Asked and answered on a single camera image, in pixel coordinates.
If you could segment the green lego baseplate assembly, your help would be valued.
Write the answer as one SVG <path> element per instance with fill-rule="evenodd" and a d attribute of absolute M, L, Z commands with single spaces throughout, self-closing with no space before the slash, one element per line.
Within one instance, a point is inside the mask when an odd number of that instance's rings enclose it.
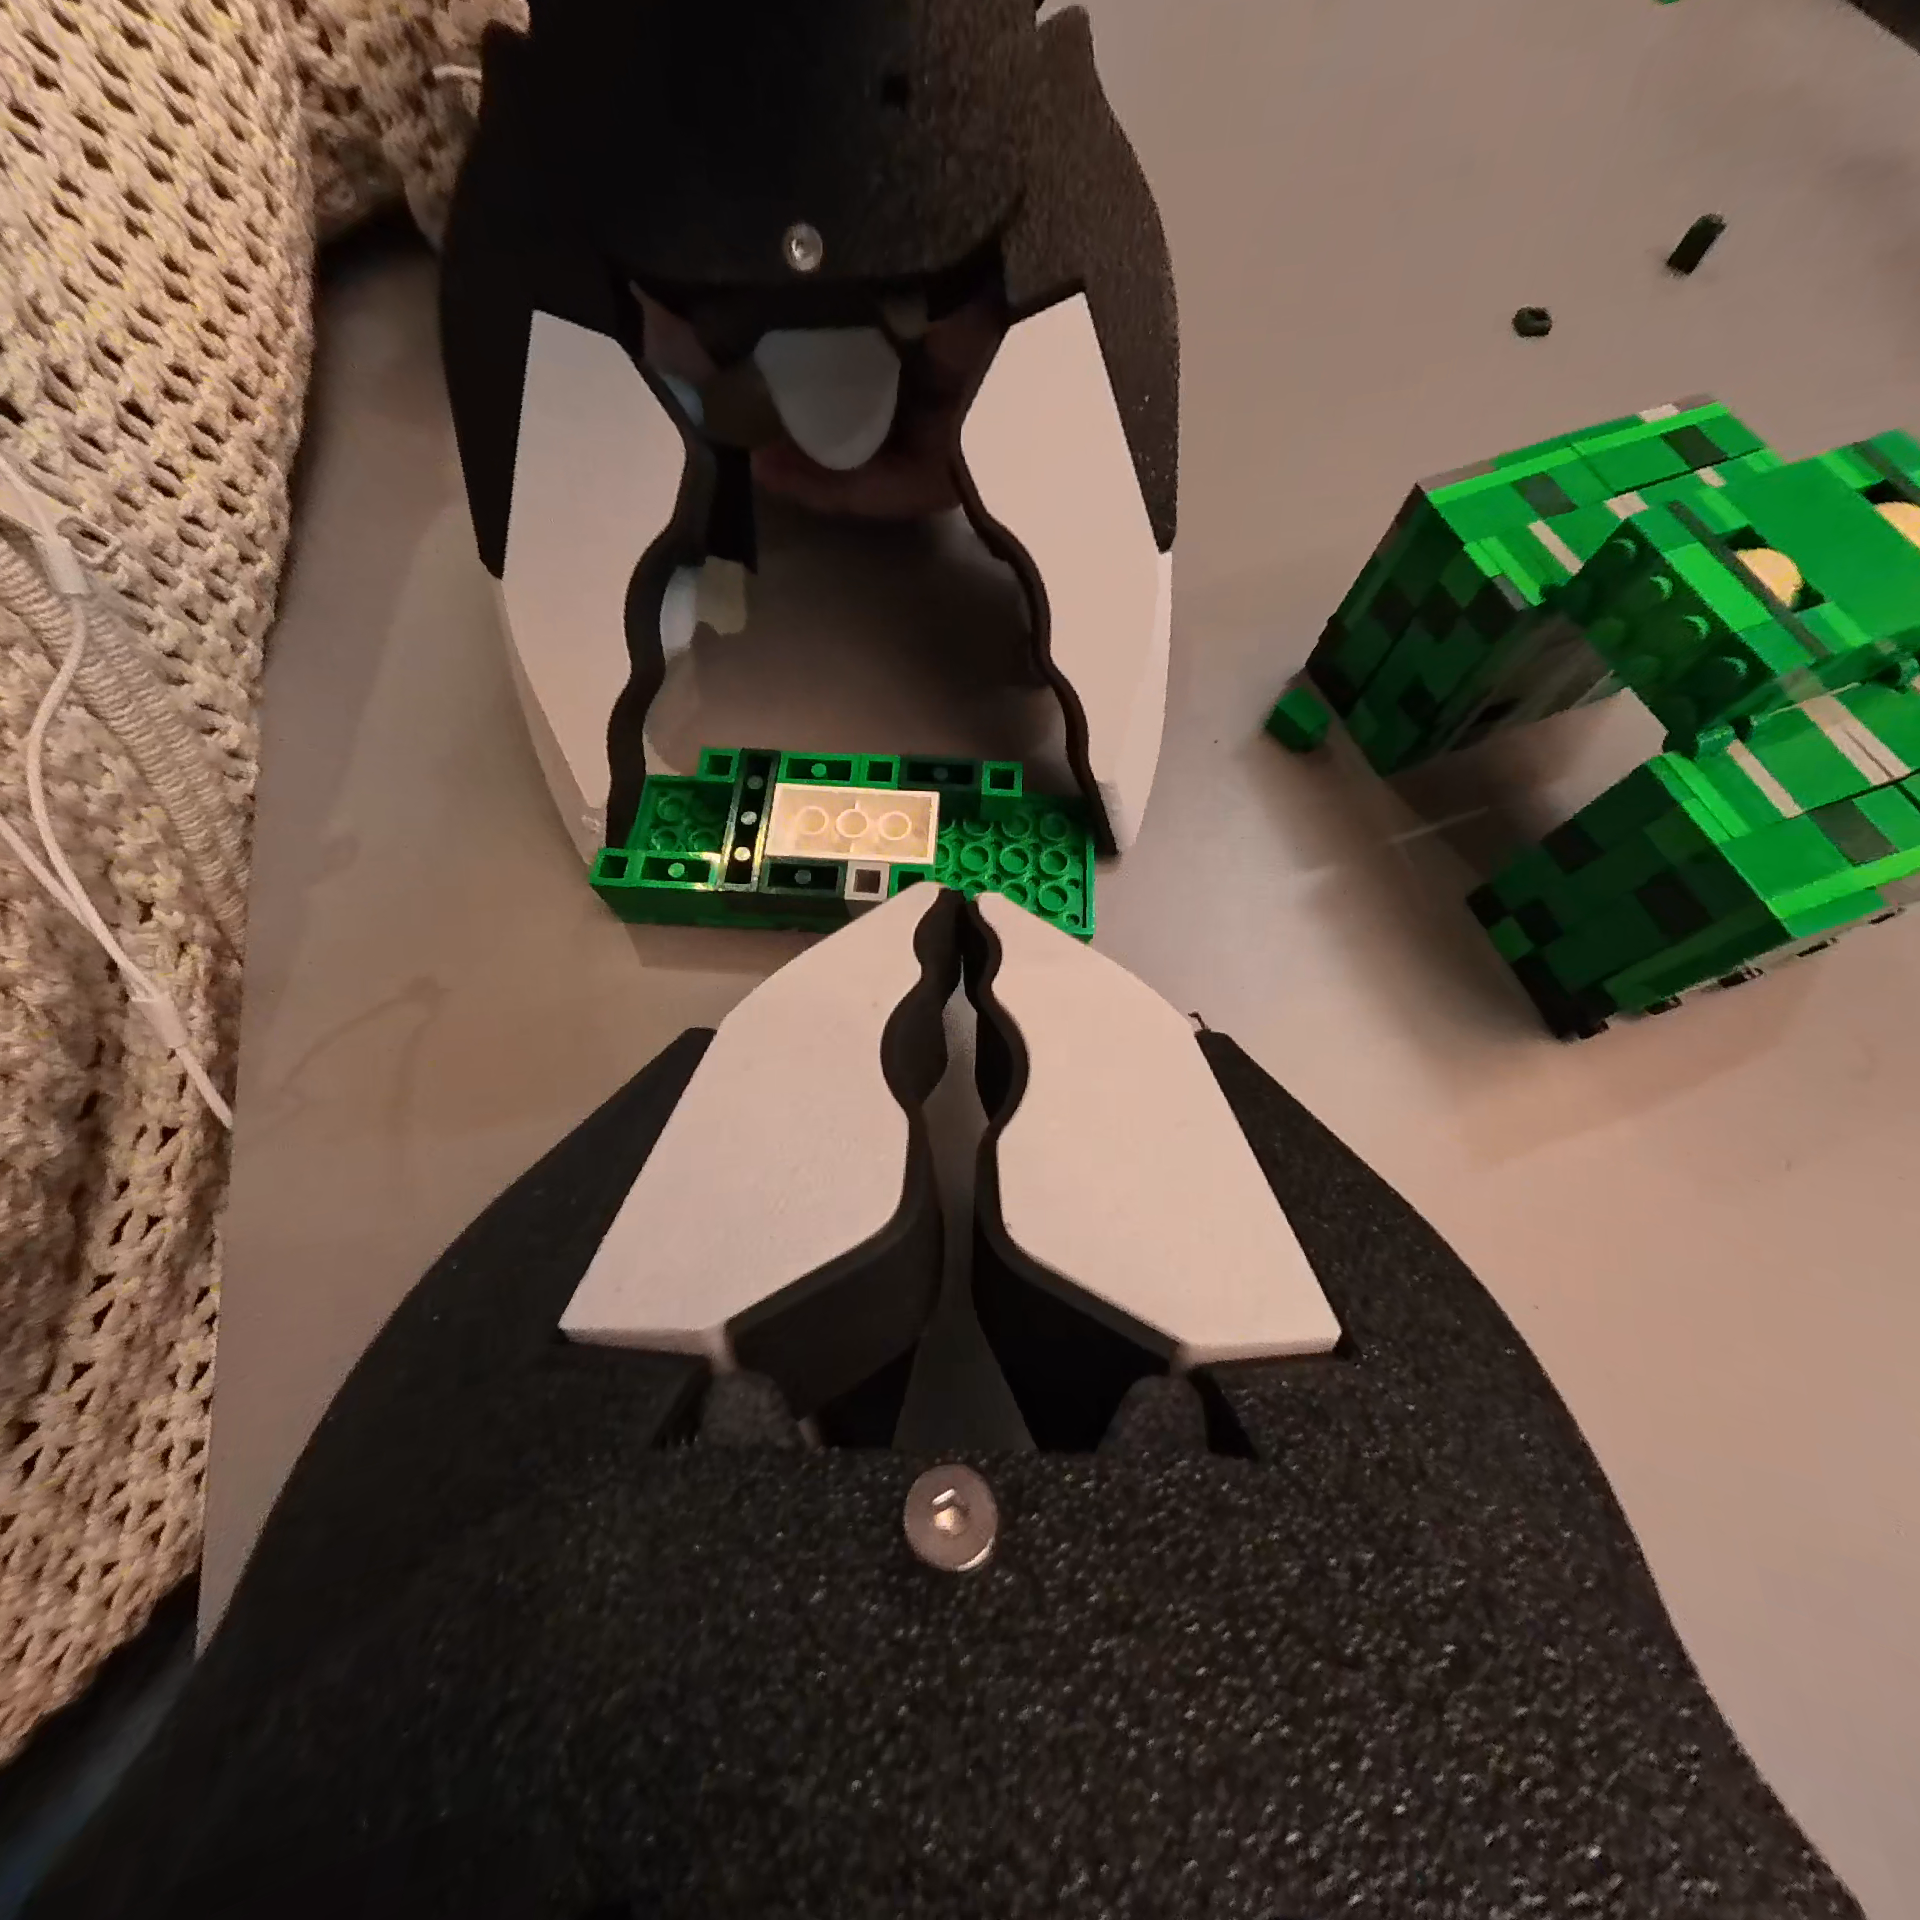
<path fill-rule="evenodd" d="M 1097 924 L 1088 816 L 1016 758 L 708 747 L 692 776 L 650 776 L 589 867 L 630 925 L 828 933 L 923 882 L 1009 897 L 1080 942 Z"/>

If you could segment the cream knit sweater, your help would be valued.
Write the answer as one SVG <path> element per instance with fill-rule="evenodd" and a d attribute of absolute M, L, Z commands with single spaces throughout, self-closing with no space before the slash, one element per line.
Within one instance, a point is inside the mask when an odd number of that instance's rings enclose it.
<path fill-rule="evenodd" d="M 5 3 L 3 1756 L 200 1568 L 258 693 L 324 243 L 498 3 Z"/>

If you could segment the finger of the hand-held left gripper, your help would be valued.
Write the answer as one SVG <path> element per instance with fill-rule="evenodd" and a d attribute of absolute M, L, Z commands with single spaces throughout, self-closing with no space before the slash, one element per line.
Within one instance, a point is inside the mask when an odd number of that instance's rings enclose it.
<path fill-rule="evenodd" d="M 1024 590 L 1101 846 L 1122 854 L 1161 761 L 1170 553 L 1148 515 L 1086 296 L 1006 330 L 958 460 L 977 530 Z"/>
<path fill-rule="evenodd" d="M 520 403 L 498 618 L 547 788 L 580 858 L 661 753 L 650 707 L 698 632 L 747 626 L 749 454 L 713 438 L 700 385 L 656 357 L 648 296 L 603 328 L 538 308 Z"/>

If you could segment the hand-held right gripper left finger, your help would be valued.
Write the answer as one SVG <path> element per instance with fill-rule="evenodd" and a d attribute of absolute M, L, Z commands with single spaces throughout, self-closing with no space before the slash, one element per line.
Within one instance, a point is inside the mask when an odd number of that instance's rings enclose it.
<path fill-rule="evenodd" d="M 944 1248 L 923 1106 L 947 1067 L 961 894 L 914 882 L 712 1034 L 560 1330 L 754 1373 L 880 1373 Z"/>

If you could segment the person's left hand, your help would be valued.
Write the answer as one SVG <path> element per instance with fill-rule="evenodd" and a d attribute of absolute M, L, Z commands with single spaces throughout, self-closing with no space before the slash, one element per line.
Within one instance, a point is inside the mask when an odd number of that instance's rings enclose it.
<path fill-rule="evenodd" d="M 997 296 L 931 320 L 890 304 L 870 328 L 786 328 L 733 361 L 633 285 L 650 371 L 707 438 L 749 454 L 760 490 L 829 517 L 923 522 L 963 504 L 958 438 L 1004 333 Z"/>

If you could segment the green lego creeper figure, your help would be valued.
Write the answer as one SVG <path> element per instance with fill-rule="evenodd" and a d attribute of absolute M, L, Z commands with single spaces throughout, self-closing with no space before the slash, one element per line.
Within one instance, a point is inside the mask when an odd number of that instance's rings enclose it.
<path fill-rule="evenodd" d="M 1378 778 L 1629 698 L 1662 747 L 1468 908 L 1560 1041 L 1916 908 L 1917 445 L 1682 398 L 1417 483 L 1302 674 Z"/>

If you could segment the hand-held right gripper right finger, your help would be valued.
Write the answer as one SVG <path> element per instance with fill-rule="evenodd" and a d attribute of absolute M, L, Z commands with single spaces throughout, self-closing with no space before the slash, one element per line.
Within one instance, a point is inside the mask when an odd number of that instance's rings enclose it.
<path fill-rule="evenodd" d="M 1016 1272 L 1174 1370 L 1332 1354 L 1336 1310 L 1189 1018 L 1004 897 L 972 906 L 977 1010 L 1016 1067 L 989 1211 Z"/>

